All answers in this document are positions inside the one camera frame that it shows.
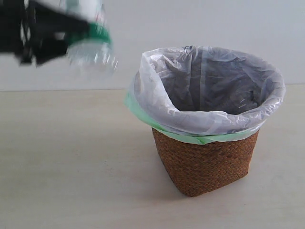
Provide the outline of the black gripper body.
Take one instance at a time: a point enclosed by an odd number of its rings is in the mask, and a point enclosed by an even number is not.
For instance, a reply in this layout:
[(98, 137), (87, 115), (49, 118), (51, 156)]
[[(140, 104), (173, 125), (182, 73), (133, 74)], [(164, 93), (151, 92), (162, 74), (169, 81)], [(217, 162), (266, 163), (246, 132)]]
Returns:
[(13, 54), (21, 65), (45, 64), (64, 57), (67, 45), (63, 40), (47, 38), (35, 42), (31, 39), (28, 11), (23, 0), (0, 2), (0, 53)]

